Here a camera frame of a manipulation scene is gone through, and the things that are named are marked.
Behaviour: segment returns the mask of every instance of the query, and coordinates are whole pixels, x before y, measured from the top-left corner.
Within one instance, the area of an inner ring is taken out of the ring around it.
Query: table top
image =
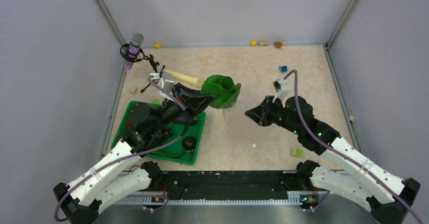
[[[144,51],[146,55],[153,54],[155,60],[165,65],[166,69],[183,74],[203,79],[214,74],[230,76],[235,83],[242,84],[242,91],[234,110],[206,109],[205,126],[194,165],[149,157],[143,158],[141,162],[158,162],[162,170],[295,170],[299,162],[309,159],[330,169],[340,169],[333,162],[303,148],[295,134],[277,126],[257,127],[241,114],[244,107],[255,107],[266,95],[275,95],[272,82],[285,75],[280,73],[279,66],[287,65],[288,70],[298,71],[298,94],[313,106],[315,117],[331,125],[352,143],[322,46],[286,46],[280,49],[273,46],[171,48]],[[140,93],[152,72],[147,61],[135,63],[127,72],[110,144],[130,101],[150,103],[153,99],[163,100],[158,90],[152,86]],[[292,77],[287,83],[293,88]],[[138,87],[135,94],[130,92],[132,87]],[[295,147],[303,149],[304,159],[291,155]]]

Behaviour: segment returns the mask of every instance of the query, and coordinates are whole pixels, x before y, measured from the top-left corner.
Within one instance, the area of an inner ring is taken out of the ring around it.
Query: dark round fruit
[[[182,141],[182,147],[185,151],[195,150],[197,147],[197,139],[195,137],[186,137]]]

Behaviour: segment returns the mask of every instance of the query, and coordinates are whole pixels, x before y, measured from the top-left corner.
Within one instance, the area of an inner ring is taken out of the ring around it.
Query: green leafy vegetable
[[[210,104],[215,109],[231,108],[237,102],[241,83],[234,84],[229,76],[213,75],[204,82],[202,94],[216,94],[219,98]]]

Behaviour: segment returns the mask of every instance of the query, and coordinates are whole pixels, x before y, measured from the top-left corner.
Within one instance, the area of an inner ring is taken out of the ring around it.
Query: rolling pin
[[[175,71],[171,71],[171,70],[167,70],[167,69],[165,69],[164,72],[171,73],[174,78],[176,78],[180,81],[187,82],[187,83],[192,84],[192,85],[199,87],[199,88],[202,87],[202,85],[204,84],[204,81],[205,81],[205,80],[198,78],[198,77],[184,75],[184,74],[181,74],[181,73],[178,73]]]

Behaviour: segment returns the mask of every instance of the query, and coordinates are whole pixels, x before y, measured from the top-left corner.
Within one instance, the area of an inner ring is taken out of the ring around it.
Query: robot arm
[[[305,99],[298,97],[302,116],[311,132],[319,140],[358,162],[363,167],[357,167],[351,161],[316,142],[299,117],[295,98],[287,99],[285,106],[282,105],[281,99],[284,94],[281,94],[281,92],[288,89],[284,86],[281,87],[280,83],[285,82],[278,80],[274,82],[274,87],[277,90],[276,96],[266,96],[260,105],[246,111],[245,115],[259,126],[276,124],[296,134],[303,147],[337,163],[351,176],[342,176],[320,167],[317,163],[306,161],[297,167],[297,174],[301,176],[303,188],[310,190],[317,187],[334,191],[370,211],[372,216],[382,224],[402,223],[408,210],[398,200],[394,199],[382,185],[377,183],[368,172],[370,171],[377,176],[394,193],[404,199],[408,205],[412,205],[414,202],[420,184],[412,178],[403,180],[370,161],[342,138],[338,131],[316,119],[313,115],[313,107]]]
[[[202,95],[200,91],[180,83],[170,88],[169,92],[173,92],[185,109],[170,100],[165,100],[159,108],[146,103],[135,104],[132,108],[134,113],[128,117],[132,127],[117,145],[80,177],[54,187],[59,206],[72,224],[90,224],[123,197],[148,187],[156,188],[162,172],[153,162],[145,162],[132,174],[112,180],[149,151],[162,148],[161,136],[157,133],[159,129],[184,114],[188,118],[196,117],[218,98],[217,95]]]

